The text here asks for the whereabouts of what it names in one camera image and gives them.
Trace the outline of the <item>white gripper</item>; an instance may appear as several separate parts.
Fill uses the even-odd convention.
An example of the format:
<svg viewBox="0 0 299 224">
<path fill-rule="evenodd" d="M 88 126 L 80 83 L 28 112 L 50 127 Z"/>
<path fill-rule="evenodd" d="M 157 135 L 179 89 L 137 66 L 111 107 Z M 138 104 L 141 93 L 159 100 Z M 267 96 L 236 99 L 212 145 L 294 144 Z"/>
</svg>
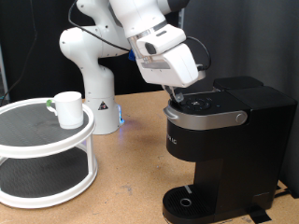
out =
<svg viewBox="0 0 299 224">
<path fill-rule="evenodd" d="M 198 70 L 192 53 L 185 44 L 153 56 L 149 63 L 143 59 L 137 59 L 136 63 L 147 83 L 164 85 L 164 90 L 173 96 L 177 103 L 182 102 L 184 96 L 181 92 L 175 93 L 174 87 L 187 88 L 206 77 L 204 71 Z"/>
</svg>

